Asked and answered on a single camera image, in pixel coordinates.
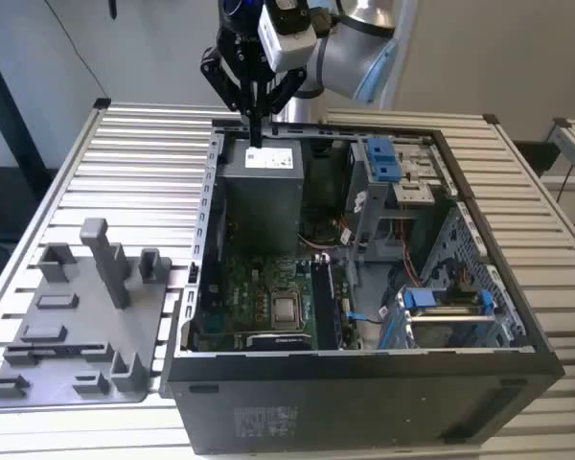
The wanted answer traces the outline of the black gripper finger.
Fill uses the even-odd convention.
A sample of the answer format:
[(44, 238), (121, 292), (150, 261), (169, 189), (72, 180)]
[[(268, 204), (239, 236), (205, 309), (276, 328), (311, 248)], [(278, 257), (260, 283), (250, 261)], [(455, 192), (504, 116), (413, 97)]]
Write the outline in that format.
[(270, 114), (278, 114), (288, 100), (295, 95), (307, 77), (306, 69), (292, 69), (287, 71), (280, 82), (271, 90), (268, 85), (273, 78), (259, 80), (256, 89), (255, 105), (255, 146), (262, 145), (263, 118)]
[(250, 146), (257, 146), (257, 115), (254, 108), (252, 87), (248, 79), (242, 80), (237, 86), (222, 66), (219, 48), (207, 48), (201, 58), (200, 72), (211, 84), (226, 107), (239, 111), (248, 119)]

